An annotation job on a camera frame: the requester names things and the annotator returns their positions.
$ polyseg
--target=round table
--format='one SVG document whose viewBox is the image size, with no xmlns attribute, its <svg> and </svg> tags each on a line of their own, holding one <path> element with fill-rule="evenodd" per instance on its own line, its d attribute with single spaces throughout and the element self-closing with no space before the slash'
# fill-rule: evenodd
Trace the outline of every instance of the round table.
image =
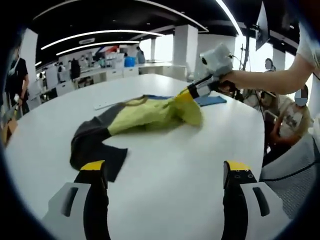
<svg viewBox="0 0 320 240">
<path fill-rule="evenodd" d="M 188 83 L 146 74 L 87 86 L 57 97 L 18 121 L 6 148 L 8 170 L 23 202 L 37 219 L 48 201 L 78 172 L 69 159 L 79 125 L 117 103 L 143 94 L 175 96 Z M 224 229 L 223 163 L 240 161 L 259 179 L 264 154 L 261 112 L 223 96 L 202 107 L 201 129 L 112 136 L 105 144 L 128 148 L 122 169 L 108 184 L 112 240 L 212 240 Z"/>
</svg>

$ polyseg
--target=black shirt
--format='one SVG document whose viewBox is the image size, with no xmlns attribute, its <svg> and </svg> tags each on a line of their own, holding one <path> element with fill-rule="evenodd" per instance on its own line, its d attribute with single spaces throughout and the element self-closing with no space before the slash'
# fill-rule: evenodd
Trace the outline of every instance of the black shirt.
<svg viewBox="0 0 320 240">
<path fill-rule="evenodd" d="M 13 62 L 10 66 L 12 69 L 15 66 L 16 62 Z M 21 97 L 22 86 L 24 84 L 24 79 L 28 75 L 26 61 L 23 58 L 18 59 L 15 70 L 13 74 L 8 74 L 5 83 L 5 91 L 9 93 L 11 102 L 13 101 L 16 94 Z M 23 101 L 25 102 L 28 98 L 27 93 L 25 93 Z"/>
</svg>

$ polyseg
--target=black ceiling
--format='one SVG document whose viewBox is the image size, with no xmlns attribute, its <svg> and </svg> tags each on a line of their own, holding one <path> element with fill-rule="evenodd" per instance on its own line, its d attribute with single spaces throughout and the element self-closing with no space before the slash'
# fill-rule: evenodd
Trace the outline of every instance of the black ceiling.
<svg viewBox="0 0 320 240">
<path fill-rule="evenodd" d="M 37 3 L 31 8 L 32 18 L 43 11 L 63 2 L 51 0 Z M 229 18 L 219 7 L 215 0 L 153 0 L 174 9 L 204 25 L 210 34 L 222 34 L 235 36 L 237 34 L 233 26 L 222 26 L 216 24 L 217 20 L 228 21 Z M 257 21 L 261 0 L 224 0 L 238 22 L 254 24 Z M 268 24 L 271 30 L 278 32 L 289 39 L 298 42 L 299 29 L 284 30 L 281 27 L 284 16 L 284 6 L 274 6 L 274 0 L 264 0 Z M 190 22 L 184 17 L 167 9 L 140 2 L 136 0 L 78 0 L 56 7 L 43 15 L 31 20 L 28 27 L 38 34 L 36 61 L 42 64 L 57 59 L 56 53 L 79 46 L 79 41 L 95 38 L 95 42 L 124 41 L 137 36 L 133 33 L 103 33 L 70 39 L 47 49 L 40 48 L 54 41 L 82 34 L 86 32 L 101 30 L 141 30 L 152 31 L 164 26 L 178 26 L 191 24 L 203 31 L 201 27 Z"/>
</svg>

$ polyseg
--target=blue bin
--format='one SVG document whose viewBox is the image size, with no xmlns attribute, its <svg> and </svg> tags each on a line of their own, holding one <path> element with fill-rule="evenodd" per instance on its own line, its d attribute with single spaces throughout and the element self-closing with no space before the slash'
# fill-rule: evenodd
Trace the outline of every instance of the blue bin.
<svg viewBox="0 0 320 240">
<path fill-rule="evenodd" d="M 126 56 L 124 58 L 124 67 L 125 68 L 130 68 L 130 67 L 134 67 L 136 63 L 136 58 L 132 57 L 132 56 Z"/>
</svg>

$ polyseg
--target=yellow and black garment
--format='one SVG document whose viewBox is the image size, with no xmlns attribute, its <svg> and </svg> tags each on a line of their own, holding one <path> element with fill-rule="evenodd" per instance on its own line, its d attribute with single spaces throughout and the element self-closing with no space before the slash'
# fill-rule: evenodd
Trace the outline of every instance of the yellow and black garment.
<svg viewBox="0 0 320 240">
<path fill-rule="evenodd" d="M 202 113 L 189 94 L 177 97 L 143 95 L 120 102 L 90 121 L 83 122 L 71 141 L 70 164 L 80 170 L 90 162 L 104 160 L 108 181 L 114 182 L 127 156 L 128 149 L 102 142 L 125 131 L 151 131 L 187 123 L 201 126 Z"/>
</svg>

